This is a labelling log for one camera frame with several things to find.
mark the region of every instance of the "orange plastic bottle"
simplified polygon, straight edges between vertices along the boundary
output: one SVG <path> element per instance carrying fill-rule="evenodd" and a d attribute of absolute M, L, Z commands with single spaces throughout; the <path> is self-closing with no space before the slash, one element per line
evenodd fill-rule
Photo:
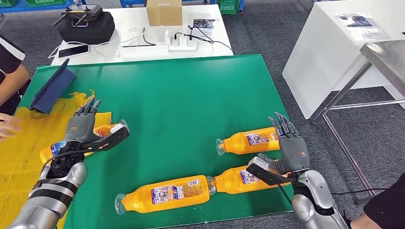
<path fill-rule="evenodd" d="M 226 192 L 228 194 L 238 194 L 243 192 L 257 191 L 267 188 L 277 187 L 277 185 L 268 185 L 257 179 L 246 171 L 247 166 L 230 168 L 221 175 L 214 177 L 217 192 Z"/>
<path fill-rule="evenodd" d="M 278 137 L 274 127 L 239 132 L 225 140 L 216 140 L 219 155 L 224 153 L 250 154 L 270 150 L 278 150 Z"/>
<path fill-rule="evenodd" d="M 120 193 L 115 199 L 115 210 L 120 215 L 126 211 L 148 213 L 201 204 L 216 192 L 238 194 L 272 187 L 277 185 L 267 185 L 242 166 L 228 169 L 215 178 L 203 175 L 185 177 L 145 185 L 126 195 Z"/>
<path fill-rule="evenodd" d="M 110 134 L 111 128 L 116 126 L 117 124 L 111 125 L 102 125 L 97 128 L 94 128 L 93 133 L 97 136 L 104 137 Z M 58 155 L 59 150 L 66 145 L 65 141 L 60 141 L 55 144 L 52 144 L 50 147 L 46 147 L 45 149 L 39 152 L 39 156 L 41 157 L 42 163 L 45 163 L 51 157 Z M 85 153 L 85 156 L 89 156 L 93 153 Z"/>

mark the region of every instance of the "white desk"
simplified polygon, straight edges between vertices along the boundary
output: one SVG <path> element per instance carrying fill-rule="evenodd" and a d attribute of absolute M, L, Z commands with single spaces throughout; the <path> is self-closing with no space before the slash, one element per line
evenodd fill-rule
<path fill-rule="evenodd" d="M 148 42 L 164 42 L 163 34 L 166 29 L 170 32 L 170 36 L 173 36 L 176 32 L 190 33 L 190 29 L 187 26 L 193 24 L 193 19 L 216 19 L 214 29 L 209 37 L 214 41 L 221 41 L 231 47 L 218 5 L 183 6 L 183 26 L 166 27 L 150 27 L 146 8 L 104 9 L 104 11 L 110 12 L 114 17 L 116 28 L 110 39 L 111 43 L 92 48 L 88 54 L 70 58 L 69 65 L 233 55 L 230 49 L 220 43 L 210 44 L 203 41 L 196 41 L 197 51 L 191 52 L 162 53 L 156 50 L 155 46 L 136 47 L 131 54 L 121 54 L 118 51 L 120 45 L 129 45 L 131 42 L 136 41 L 134 39 L 129 42 L 123 42 L 134 37 L 138 37 L 139 44 L 146 44 L 142 38 L 143 27 L 146 27 L 145 39 Z M 65 48 L 68 47 L 65 42 L 62 42 L 62 45 Z M 65 59 L 55 57 L 51 65 L 61 65 Z"/>
<path fill-rule="evenodd" d="M 335 14 L 367 13 L 392 40 L 404 40 L 404 9 L 404 0 L 345 0 L 314 4 L 283 71 L 306 119 L 330 92 L 341 90 L 367 61 L 359 52 L 365 42 L 353 39 Z M 377 86 L 384 86 L 394 99 L 404 99 L 374 66 L 352 89 Z"/>

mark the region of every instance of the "human hand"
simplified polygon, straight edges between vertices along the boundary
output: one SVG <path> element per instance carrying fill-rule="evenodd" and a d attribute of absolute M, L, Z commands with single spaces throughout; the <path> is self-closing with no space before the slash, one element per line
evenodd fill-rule
<path fill-rule="evenodd" d="M 18 131 L 20 128 L 18 126 L 13 125 L 14 123 L 19 122 L 20 120 L 10 116 L 8 114 L 0 113 L 0 140 L 5 137 L 11 137 L 14 134 L 11 131 Z"/>

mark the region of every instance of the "robotic arm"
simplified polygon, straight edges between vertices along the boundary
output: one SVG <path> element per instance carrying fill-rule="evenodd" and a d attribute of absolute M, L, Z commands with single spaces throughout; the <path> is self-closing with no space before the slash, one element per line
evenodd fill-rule
<path fill-rule="evenodd" d="M 278 135 L 281 158 L 277 161 L 263 154 L 254 157 L 246 169 L 269 185 L 278 184 L 294 212 L 308 229 L 347 229 L 323 176 L 309 169 L 309 155 L 304 139 L 295 126 L 275 112 L 280 125 L 270 118 Z M 290 201 L 280 183 L 291 182 L 294 196 Z"/>
<path fill-rule="evenodd" d="M 94 98 L 90 99 L 69 119 L 65 132 L 66 145 L 57 156 L 44 163 L 38 182 L 8 229 L 56 228 L 87 177 L 84 153 L 110 150 L 129 136 L 124 120 L 114 126 L 109 135 L 95 135 L 93 128 L 100 100 L 92 106 L 93 101 Z"/>

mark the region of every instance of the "green table mat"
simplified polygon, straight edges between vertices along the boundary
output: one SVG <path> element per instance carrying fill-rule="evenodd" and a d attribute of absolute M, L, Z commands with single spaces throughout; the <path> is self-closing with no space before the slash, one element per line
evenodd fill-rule
<path fill-rule="evenodd" d="M 20 106 L 57 66 L 37 69 Z M 118 215 L 120 192 L 194 175 L 217 176 L 247 165 L 255 154 L 219 156 L 216 138 L 270 126 L 275 111 L 286 115 L 260 55 L 189 58 L 69 66 L 76 74 L 63 97 L 95 90 L 100 112 L 125 119 L 130 137 L 110 151 L 87 157 L 88 177 L 69 210 L 65 229 L 139 229 L 204 223 L 291 211 L 278 188 L 243 194 L 216 193 L 203 204 Z M 279 158 L 280 152 L 267 152 Z M 292 196 L 292 187 L 285 187 Z"/>

